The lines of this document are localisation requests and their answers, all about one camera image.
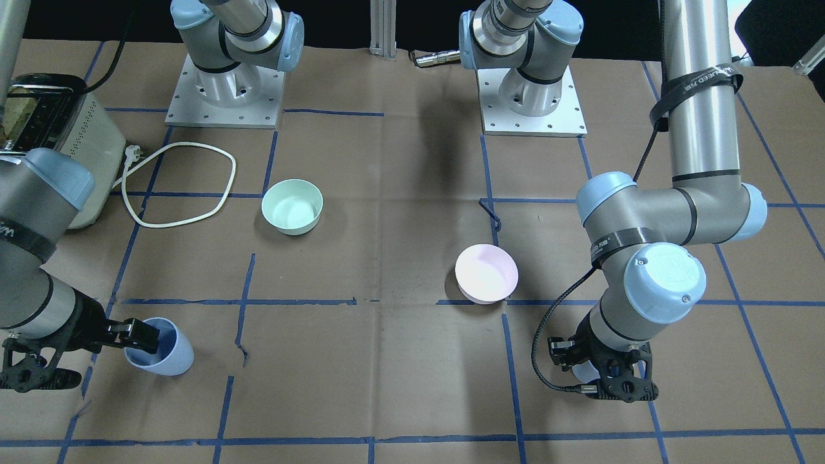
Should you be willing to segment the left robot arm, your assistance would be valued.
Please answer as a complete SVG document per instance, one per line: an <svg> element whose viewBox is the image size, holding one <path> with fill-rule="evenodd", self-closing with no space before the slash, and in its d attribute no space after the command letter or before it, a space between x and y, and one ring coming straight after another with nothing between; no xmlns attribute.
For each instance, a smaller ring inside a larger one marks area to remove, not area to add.
<svg viewBox="0 0 825 464"><path fill-rule="evenodd" d="M651 339L683 319L704 295L706 275L687 246L747 240L766 223L761 192L741 179L735 97L743 75L731 62L723 1L661 1L662 86L649 112L652 135L670 138L672 187L641 189L637 176L608 171L579 189L576 206L590 240L588 275L607 288L574 335L550 337L549 356L575 385L555 385L538 366L551 303L534 333L530 360L551 390L595 400L652 401ZM493 109L545 122L565 102L565 72L583 17L563 1L485 1L463 12L460 61L503 70Z"/></svg>

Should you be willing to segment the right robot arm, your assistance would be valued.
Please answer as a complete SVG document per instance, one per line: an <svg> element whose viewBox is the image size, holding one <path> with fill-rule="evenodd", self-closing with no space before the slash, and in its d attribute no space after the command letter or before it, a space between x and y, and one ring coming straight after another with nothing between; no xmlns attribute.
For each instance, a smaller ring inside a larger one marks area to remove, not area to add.
<svg viewBox="0 0 825 464"><path fill-rule="evenodd" d="M138 166L95 97L99 82L59 73L13 77L29 1L2 2L2 388L77 387L60 368L67 352L124 349L159 375L188 370L192 354L174 324L110 320L103 306L44 269L68 229L94 223L110 191L126 197ZM300 61L302 18L274 1L174 1L174 26L188 48L167 122L174 126L276 126L283 73Z"/></svg>

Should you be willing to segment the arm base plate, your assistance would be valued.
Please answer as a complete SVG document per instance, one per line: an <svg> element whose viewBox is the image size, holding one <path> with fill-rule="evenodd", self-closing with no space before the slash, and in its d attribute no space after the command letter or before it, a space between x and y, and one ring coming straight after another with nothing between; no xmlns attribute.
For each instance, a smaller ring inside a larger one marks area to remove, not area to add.
<svg viewBox="0 0 825 464"><path fill-rule="evenodd" d="M583 137L588 129L570 68L548 85L517 70L477 70L483 134Z"/></svg>
<svg viewBox="0 0 825 464"><path fill-rule="evenodd" d="M186 57L168 126L274 130L279 123L286 73L240 64L224 73L206 73Z"/></svg>

